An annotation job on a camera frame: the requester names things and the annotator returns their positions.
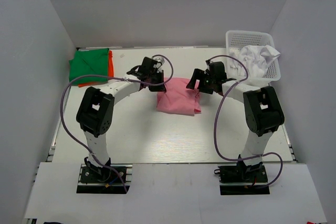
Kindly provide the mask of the pink t shirt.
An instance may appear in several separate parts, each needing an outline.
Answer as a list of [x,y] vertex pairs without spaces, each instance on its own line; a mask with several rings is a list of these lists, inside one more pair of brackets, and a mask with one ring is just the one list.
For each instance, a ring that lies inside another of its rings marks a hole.
[[187,78],[172,78],[165,84],[166,92],[157,93],[156,110],[169,114],[194,116],[201,113],[200,93],[187,89]]

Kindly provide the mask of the white t shirt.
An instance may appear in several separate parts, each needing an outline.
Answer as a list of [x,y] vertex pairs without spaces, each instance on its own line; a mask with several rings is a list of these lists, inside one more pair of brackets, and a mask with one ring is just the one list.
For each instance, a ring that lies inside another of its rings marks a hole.
[[262,78],[271,64],[281,53],[270,45],[243,47],[238,54],[230,52],[229,56],[238,59],[248,70],[249,77]]

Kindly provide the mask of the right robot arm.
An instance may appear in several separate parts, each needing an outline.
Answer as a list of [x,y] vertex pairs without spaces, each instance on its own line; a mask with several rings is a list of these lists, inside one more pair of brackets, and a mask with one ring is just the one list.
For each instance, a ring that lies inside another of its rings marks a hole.
[[242,80],[228,78],[222,62],[207,63],[207,69],[194,69],[187,84],[188,89],[197,88],[201,93],[213,94],[223,98],[232,98],[244,105],[245,119],[249,128],[247,141],[237,163],[238,177],[247,182],[256,175],[263,162],[267,143],[274,132],[283,125],[285,116],[273,87],[254,87]]

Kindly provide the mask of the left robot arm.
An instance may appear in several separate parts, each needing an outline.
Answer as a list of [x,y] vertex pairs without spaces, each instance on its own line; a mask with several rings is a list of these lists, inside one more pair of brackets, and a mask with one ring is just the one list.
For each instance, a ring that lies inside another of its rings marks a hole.
[[93,176],[98,181],[104,182],[111,175],[106,133],[112,124],[114,106],[145,88],[151,92],[165,92],[162,69],[165,61],[167,59],[163,55],[144,57],[142,64],[131,68],[123,78],[118,78],[104,88],[86,89],[76,121],[80,124],[90,149],[85,164],[93,169]]

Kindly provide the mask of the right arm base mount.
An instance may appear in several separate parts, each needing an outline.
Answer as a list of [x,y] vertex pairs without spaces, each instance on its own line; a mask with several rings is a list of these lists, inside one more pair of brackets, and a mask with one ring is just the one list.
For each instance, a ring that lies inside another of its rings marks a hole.
[[214,170],[219,178],[221,196],[269,195],[265,166],[243,175],[237,166],[219,166]]

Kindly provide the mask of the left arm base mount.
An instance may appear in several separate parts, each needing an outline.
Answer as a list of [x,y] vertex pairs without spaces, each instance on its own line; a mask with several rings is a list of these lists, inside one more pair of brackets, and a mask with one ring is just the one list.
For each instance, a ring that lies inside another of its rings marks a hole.
[[88,162],[85,157],[81,164],[77,194],[104,194],[104,195],[123,195],[126,194],[131,186],[132,165],[110,165],[116,172],[105,167],[95,167]]

